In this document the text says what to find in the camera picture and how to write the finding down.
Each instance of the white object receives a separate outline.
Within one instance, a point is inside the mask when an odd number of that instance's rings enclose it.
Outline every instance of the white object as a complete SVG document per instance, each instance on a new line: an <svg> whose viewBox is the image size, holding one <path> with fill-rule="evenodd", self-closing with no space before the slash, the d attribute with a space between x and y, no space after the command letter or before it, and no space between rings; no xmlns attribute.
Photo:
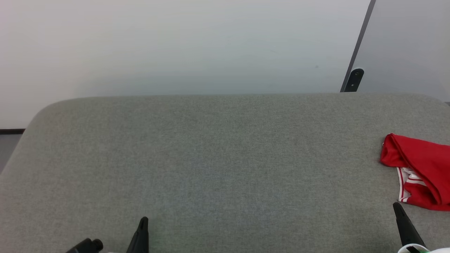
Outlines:
<svg viewBox="0 0 450 253"><path fill-rule="evenodd" d="M339 92L369 0L3 0L0 129L56 101Z"/></svg>
<svg viewBox="0 0 450 253"><path fill-rule="evenodd" d="M429 250L428 250L426 247L421 246L421 245L419 245L419 244L407 244L407 245L401 247L401 249L399 249L399 251L398 251L397 253L411 253L411 252L407 249L408 247L414 247L414 248L416 248L416 249L417 249L418 251L420 251L420 252L429 252Z"/></svg>
<svg viewBox="0 0 450 253"><path fill-rule="evenodd" d="M440 248L437 250L433 250L430 253L450 253L450 248Z"/></svg>

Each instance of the black metal edge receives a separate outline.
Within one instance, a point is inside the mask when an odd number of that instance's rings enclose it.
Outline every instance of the black metal edge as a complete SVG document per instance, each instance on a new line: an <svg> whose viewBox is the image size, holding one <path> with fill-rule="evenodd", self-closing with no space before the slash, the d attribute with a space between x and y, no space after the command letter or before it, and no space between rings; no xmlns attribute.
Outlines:
<svg viewBox="0 0 450 253"><path fill-rule="evenodd" d="M350 76L351 69L353 68L353 64L355 63L356 55L361 46L361 42L363 41L364 33L369 23L370 16L372 15L372 11L374 10L376 0L370 0L369 6L367 8L366 16L363 21L363 25L361 26L360 35L358 36L358 40L356 41L355 50L353 50L353 55L350 59L350 64L348 65L347 73L345 74L344 82L342 83L341 92L344 92L345 86L348 82L348 77Z"/></svg>
<svg viewBox="0 0 450 253"><path fill-rule="evenodd" d="M0 135L21 135L25 128L20 129L0 129Z"/></svg>

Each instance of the gray felt table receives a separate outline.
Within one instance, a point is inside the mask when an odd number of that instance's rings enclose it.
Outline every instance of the gray felt table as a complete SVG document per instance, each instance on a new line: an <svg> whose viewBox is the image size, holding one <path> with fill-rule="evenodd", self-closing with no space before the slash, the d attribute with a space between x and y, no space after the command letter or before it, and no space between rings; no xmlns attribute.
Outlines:
<svg viewBox="0 0 450 253"><path fill-rule="evenodd" d="M153 253L401 247L385 135L450 145L450 108L421 95L142 96L63 101L31 122L0 174L0 252ZM430 249L450 212L404 205Z"/></svg>

